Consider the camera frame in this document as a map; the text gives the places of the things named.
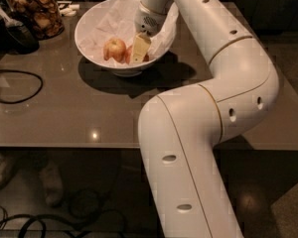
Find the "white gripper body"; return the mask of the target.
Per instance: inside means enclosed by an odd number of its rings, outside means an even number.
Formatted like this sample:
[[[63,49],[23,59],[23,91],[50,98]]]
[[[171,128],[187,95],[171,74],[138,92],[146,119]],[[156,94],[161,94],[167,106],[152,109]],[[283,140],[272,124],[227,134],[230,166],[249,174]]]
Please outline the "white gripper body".
[[[136,32],[152,38],[161,31],[166,18],[166,15],[153,12],[139,3],[134,18]]]

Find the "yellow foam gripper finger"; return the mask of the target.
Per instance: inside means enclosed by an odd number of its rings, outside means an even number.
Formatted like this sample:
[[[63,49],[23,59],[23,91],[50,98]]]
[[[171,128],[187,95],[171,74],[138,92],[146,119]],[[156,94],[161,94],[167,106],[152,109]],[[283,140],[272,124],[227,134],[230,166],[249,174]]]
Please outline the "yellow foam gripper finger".
[[[139,64],[149,60],[148,50],[151,46],[151,39],[144,33],[135,35],[130,55],[131,64]]]

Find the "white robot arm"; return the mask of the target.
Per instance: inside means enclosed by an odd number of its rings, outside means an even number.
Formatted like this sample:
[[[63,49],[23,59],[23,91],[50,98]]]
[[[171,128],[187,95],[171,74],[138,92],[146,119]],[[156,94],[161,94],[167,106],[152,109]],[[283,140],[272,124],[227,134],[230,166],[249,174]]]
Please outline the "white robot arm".
[[[141,0],[135,23],[156,35],[178,7],[212,79],[162,92],[142,108],[138,140],[165,238],[243,238],[215,145],[256,126],[279,78],[252,32],[219,0]]]

